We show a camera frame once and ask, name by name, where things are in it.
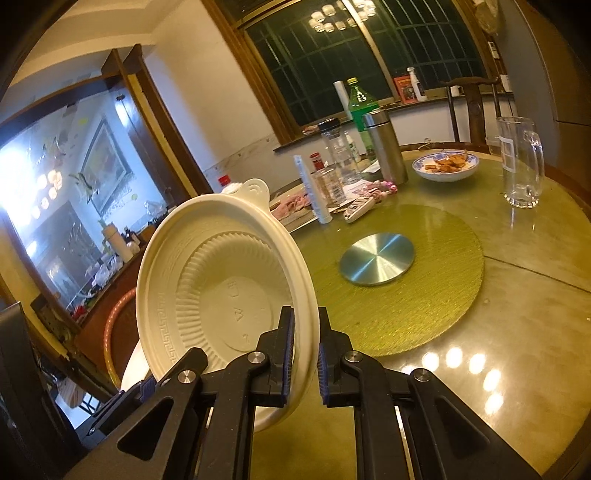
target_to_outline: metal disc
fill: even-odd
[[[341,275],[358,285],[391,281],[412,265],[413,243],[395,233],[375,233],[355,242],[340,259]]]

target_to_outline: white plate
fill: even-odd
[[[320,337],[310,273],[291,235],[269,211],[269,189],[248,180],[233,194],[208,194],[176,208],[158,227],[139,269],[139,339],[157,380],[193,346],[206,372],[255,349],[295,310],[289,402],[258,408],[255,430],[293,411],[312,379]]]

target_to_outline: white tube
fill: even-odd
[[[304,183],[304,187],[306,188],[306,193],[310,198],[310,203],[312,204],[312,210],[318,217],[318,221],[320,223],[329,223],[332,220],[332,215],[330,214],[326,203],[323,200],[322,194],[318,189],[318,185],[312,178],[310,174],[310,170],[302,160],[301,155],[294,155],[295,166],[297,167],[298,172],[300,172],[301,181]]]
[[[339,95],[340,103],[343,104],[343,110],[347,114],[349,120],[353,119],[353,115],[349,110],[349,95],[347,94],[347,89],[345,88],[345,84],[341,81],[334,82],[333,85],[335,86],[336,93]]]

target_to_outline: paper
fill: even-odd
[[[369,167],[367,167],[363,173],[376,173],[379,170],[379,161],[373,162]]]

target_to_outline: white bottle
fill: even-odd
[[[407,72],[410,75],[410,83],[413,84],[413,90],[417,100],[419,102],[424,102],[427,100],[427,95],[425,95],[425,90],[423,89],[421,82],[418,81],[417,74],[414,73],[414,67],[407,68]]]
[[[328,207],[326,206],[326,202],[320,190],[318,189],[318,185],[312,178],[310,174],[310,170],[302,160],[301,155],[294,155],[295,166],[300,173],[301,181],[306,188],[306,193],[310,198],[310,203],[312,204],[312,210],[318,217],[318,221],[320,223],[329,223],[332,220],[332,215],[330,214]]]

